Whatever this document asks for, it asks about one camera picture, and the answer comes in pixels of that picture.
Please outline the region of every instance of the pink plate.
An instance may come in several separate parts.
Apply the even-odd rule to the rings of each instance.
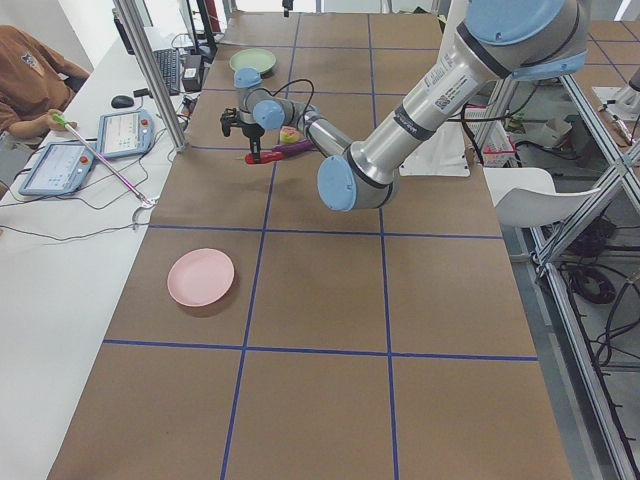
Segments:
[[[173,264],[167,288],[173,299],[187,307],[202,307],[220,299],[233,282],[231,259],[212,248],[183,255]]]

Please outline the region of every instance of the green plate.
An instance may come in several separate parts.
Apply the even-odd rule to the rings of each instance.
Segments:
[[[231,60],[229,60],[229,66],[234,72],[237,72],[241,68],[253,67],[260,74],[267,73],[276,64],[276,56],[269,50],[264,48],[248,48],[236,53]]]

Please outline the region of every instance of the person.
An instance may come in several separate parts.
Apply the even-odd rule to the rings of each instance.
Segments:
[[[89,72],[31,35],[0,25],[0,132],[14,137],[38,137],[63,131],[52,113],[62,113],[74,91],[58,75],[84,81]]]

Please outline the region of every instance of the plate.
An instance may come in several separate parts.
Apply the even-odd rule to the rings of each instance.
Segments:
[[[229,60],[229,66],[234,72],[241,68],[253,67],[260,74],[267,73],[276,64],[276,56],[264,48],[248,48],[236,53]]]
[[[220,250],[193,250],[173,264],[167,277],[171,297],[187,307],[203,307],[219,300],[231,287],[234,269]]]

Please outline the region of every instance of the person's hand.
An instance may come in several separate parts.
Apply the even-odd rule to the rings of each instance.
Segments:
[[[51,110],[49,110],[47,113],[43,115],[45,125],[49,130],[53,130],[55,132],[64,132],[66,130],[64,126],[60,125],[58,122],[56,122],[53,119],[54,113],[64,116],[64,114],[60,110],[56,110],[55,108],[52,108]],[[71,125],[73,128],[76,128],[78,126],[76,122],[69,122],[69,125]]]

